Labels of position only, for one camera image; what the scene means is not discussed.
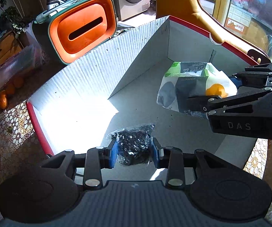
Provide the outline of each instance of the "silver screw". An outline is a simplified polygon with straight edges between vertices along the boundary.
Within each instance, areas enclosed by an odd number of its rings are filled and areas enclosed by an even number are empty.
[[[169,180],[169,184],[171,186],[175,186],[175,187],[179,187],[183,184],[183,181],[181,179],[178,178],[172,178]]]
[[[97,179],[88,179],[85,181],[85,185],[89,187],[97,187],[100,184],[100,181]]]
[[[215,114],[216,113],[216,111],[215,110],[212,110],[212,111],[209,111],[208,112],[208,115],[213,115],[213,114]]]

